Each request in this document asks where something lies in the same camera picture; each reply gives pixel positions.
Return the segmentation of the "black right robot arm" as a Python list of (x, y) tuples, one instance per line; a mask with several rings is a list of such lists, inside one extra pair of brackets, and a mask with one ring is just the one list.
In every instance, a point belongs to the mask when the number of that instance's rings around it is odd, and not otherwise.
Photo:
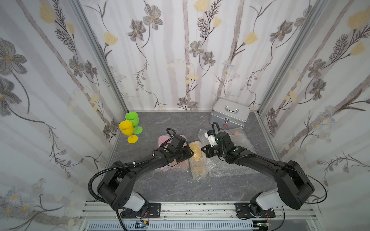
[(276, 189), (260, 192), (250, 201), (248, 210), (251, 217), (261, 216), (274, 207), (288, 206), (299, 210), (315, 191), (314, 185), (295, 161), (275, 161), (235, 146), (226, 132), (216, 134), (208, 131), (204, 136), (209, 144), (201, 150), (207, 158), (222, 157), (228, 164), (249, 167), (276, 182)]

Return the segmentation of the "green plastic wine glass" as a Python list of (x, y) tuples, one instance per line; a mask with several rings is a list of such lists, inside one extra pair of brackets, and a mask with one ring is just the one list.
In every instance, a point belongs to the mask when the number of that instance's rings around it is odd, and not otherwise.
[(136, 112), (127, 113), (125, 119), (132, 122), (134, 127), (134, 134), (138, 135), (143, 132), (143, 128), (139, 126), (140, 119)]

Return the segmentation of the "yellow glass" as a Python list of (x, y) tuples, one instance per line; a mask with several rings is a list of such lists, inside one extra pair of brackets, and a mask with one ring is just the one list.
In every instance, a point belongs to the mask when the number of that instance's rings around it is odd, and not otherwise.
[(127, 141), (130, 144), (138, 141), (138, 136), (134, 134), (134, 126), (131, 121), (125, 120), (119, 124), (121, 132), (128, 137)]

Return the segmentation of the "amber glass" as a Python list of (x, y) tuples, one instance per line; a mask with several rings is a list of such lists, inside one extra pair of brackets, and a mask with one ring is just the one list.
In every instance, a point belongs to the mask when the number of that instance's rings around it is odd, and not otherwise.
[(189, 147), (194, 152), (194, 155), (189, 159), (192, 177), (194, 180), (200, 181), (211, 172), (215, 167), (215, 163), (202, 152), (202, 143), (200, 141), (190, 143)]

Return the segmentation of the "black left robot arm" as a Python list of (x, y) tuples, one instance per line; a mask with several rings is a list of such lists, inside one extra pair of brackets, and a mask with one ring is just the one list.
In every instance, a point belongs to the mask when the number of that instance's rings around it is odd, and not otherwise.
[(93, 192), (92, 182), (103, 175), (97, 186), (95, 199), (108, 204), (114, 211), (130, 209), (136, 216), (144, 216), (148, 211), (148, 201), (139, 193), (133, 192), (136, 180), (173, 161), (180, 163), (188, 160), (193, 155), (194, 152), (186, 139), (174, 135), (154, 150), (148, 158), (131, 163), (116, 161), (110, 168), (98, 172), (89, 181), (89, 190)]

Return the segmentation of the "clear bubble wrap sheet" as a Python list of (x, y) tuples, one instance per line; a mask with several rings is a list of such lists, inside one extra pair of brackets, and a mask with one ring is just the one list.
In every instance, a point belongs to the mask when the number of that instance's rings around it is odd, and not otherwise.
[[(205, 135), (204, 135), (207, 131), (212, 131), (212, 128), (208, 130), (201, 129), (198, 133), (198, 139), (203, 145), (209, 144), (208, 140), (205, 138)], [(230, 136), (231, 141), (234, 143), (235, 146), (241, 146), (241, 147), (244, 147), (250, 150), (253, 153), (256, 153), (253, 145), (251, 144), (250, 140), (246, 136), (246, 133), (242, 127), (231, 129), (231, 130), (221, 130), (221, 132), (227, 133)]]
[(209, 175), (210, 177), (213, 178), (249, 175), (258, 173), (256, 170), (253, 170), (249, 167), (228, 164), (227, 162), (220, 160), (218, 157), (211, 157), (205, 159), (207, 168), (209, 170)]

